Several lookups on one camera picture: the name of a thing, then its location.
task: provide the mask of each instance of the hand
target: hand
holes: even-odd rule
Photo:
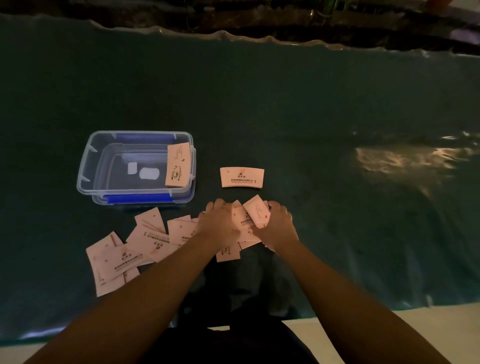
[[[236,230],[232,221],[232,204],[225,203],[221,198],[215,203],[209,202],[198,216],[198,225],[195,235],[201,235],[204,239],[214,244],[218,251],[236,243],[240,237],[240,231]]]
[[[282,245],[298,241],[299,237],[287,208],[276,201],[268,201],[268,204],[271,207],[268,225],[262,229],[252,226],[252,231],[267,248],[275,252]]]

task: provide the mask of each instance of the dark cloth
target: dark cloth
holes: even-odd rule
[[[168,328],[141,361],[150,363],[314,364],[312,352],[279,318],[232,313],[230,330],[195,326]]]

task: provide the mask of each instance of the white floor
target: white floor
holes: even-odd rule
[[[452,364],[479,362],[480,303],[425,307],[395,313],[423,335]],[[316,318],[288,320],[285,324],[310,348],[321,364],[343,363]],[[0,363],[21,364],[41,347],[42,344],[0,348]]]

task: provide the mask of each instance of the dark green tarp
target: dark green tarp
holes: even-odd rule
[[[165,221],[260,193],[290,209],[314,254],[392,309],[479,300],[479,59],[22,17],[0,17],[0,52],[3,343],[55,334],[97,301],[85,248],[135,226],[141,209],[75,189],[96,130],[193,135],[195,197],[162,209]],[[264,168],[263,189],[222,189],[229,166]],[[178,321],[228,324],[248,302],[314,316],[258,244],[212,261]]]

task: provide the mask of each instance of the clear plastic box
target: clear plastic box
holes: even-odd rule
[[[192,154],[189,182],[185,187],[168,188],[167,146],[187,142]],[[157,168],[158,178],[141,179],[139,173],[129,174],[131,162],[136,162],[138,171]],[[100,205],[185,204],[195,193],[196,162],[193,138],[186,132],[98,131],[88,138],[77,189]]]

